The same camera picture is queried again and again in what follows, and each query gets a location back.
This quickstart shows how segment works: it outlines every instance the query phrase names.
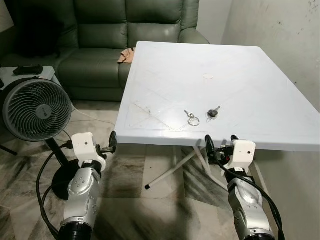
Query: table top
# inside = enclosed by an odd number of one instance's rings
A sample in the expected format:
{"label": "table top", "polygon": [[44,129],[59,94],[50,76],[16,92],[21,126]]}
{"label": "table top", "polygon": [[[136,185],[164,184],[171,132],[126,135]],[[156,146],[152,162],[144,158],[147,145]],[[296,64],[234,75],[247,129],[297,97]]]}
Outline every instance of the table top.
{"label": "table top", "polygon": [[256,46],[138,42],[115,131],[118,143],[204,147],[210,134],[216,146],[236,135],[257,149],[320,150],[320,114]]}
{"label": "table top", "polygon": [[35,76],[38,76],[42,79],[48,79],[51,80],[54,75],[55,75],[55,70],[52,66],[44,66],[43,67],[43,72],[40,75],[34,75],[34,74],[29,74],[29,75],[14,75],[14,70],[17,67],[2,67],[0,68],[0,79],[2,79],[4,83],[4,87],[0,88],[0,90],[3,90],[8,86],[9,84],[13,83],[14,81],[17,81],[19,79],[25,79],[25,78],[32,78]]}

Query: cloth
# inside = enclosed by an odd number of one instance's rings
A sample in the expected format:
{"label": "cloth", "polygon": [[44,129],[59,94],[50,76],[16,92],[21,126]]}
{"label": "cloth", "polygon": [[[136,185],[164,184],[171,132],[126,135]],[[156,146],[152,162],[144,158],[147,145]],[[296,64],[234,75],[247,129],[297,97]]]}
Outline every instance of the cloth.
{"label": "cloth", "polygon": [[118,60],[118,63],[119,64],[131,64],[133,59],[134,59],[134,56],[135,56],[135,50],[136,48],[135,47],[131,47],[131,48],[128,48],[128,49],[125,49],[121,52],[121,56]]}

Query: electric fan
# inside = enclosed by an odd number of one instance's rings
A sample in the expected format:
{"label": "electric fan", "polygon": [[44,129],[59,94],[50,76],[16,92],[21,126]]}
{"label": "electric fan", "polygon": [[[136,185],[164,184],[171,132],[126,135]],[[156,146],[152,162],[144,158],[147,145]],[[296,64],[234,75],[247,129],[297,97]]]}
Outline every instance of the electric fan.
{"label": "electric fan", "polygon": [[[15,137],[28,142],[45,141],[55,154],[61,168],[52,184],[70,181],[79,169],[78,160],[69,162],[54,140],[72,113],[71,101],[63,88],[47,79],[19,79],[0,93],[0,104],[3,123]],[[53,191],[66,200],[67,187],[68,184],[62,185]]]}

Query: fan base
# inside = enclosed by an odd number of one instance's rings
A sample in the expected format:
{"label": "fan base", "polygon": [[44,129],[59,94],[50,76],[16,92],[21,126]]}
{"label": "fan base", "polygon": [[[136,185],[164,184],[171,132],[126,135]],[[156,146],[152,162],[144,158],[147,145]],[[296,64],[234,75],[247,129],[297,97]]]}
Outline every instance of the fan base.
{"label": "fan base", "polygon": [[62,200],[68,200],[68,185],[70,181],[75,177],[77,171],[79,170],[78,163],[78,159],[69,161],[66,165],[61,166],[58,169],[58,171],[56,171],[56,173],[54,174],[54,177],[52,179],[52,185],[65,182],[65,184],[60,184],[52,188],[54,194],[58,198]]}

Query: fan stand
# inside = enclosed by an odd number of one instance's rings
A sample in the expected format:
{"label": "fan stand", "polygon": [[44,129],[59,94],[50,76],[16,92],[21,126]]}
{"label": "fan stand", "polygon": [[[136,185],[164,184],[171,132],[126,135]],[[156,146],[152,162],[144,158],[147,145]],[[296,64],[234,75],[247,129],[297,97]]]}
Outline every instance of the fan stand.
{"label": "fan stand", "polygon": [[62,152],[57,142],[53,138],[50,138],[45,142],[48,144],[48,146],[56,156],[56,159],[61,164],[61,167],[54,174],[54,177],[52,179],[52,185],[65,183],[65,184],[59,184],[57,186],[54,186],[52,190],[58,198],[62,200],[68,200],[69,198],[68,185],[70,181],[75,177],[79,169],[79,165],[78,165],[79,161],[78,159],[68,161],[66,155]]}

